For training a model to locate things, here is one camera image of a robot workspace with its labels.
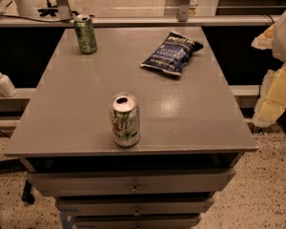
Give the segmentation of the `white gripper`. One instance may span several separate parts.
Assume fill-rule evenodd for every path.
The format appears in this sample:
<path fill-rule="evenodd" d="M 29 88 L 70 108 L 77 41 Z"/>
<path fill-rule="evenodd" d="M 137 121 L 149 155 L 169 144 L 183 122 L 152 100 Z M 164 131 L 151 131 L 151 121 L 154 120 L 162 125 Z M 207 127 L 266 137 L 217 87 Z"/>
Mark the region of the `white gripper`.
<path fill-rule="evenodd" d="M 264 128 L 274 124 L 286 110 L 286 11 L 276 25 L 256 37 L 251 46 L 259 50 L 273 48 L 273 57 L 284 62 L 279 70 L 267 71 L 262 81 L 252 122 L 256 127 Z"/>

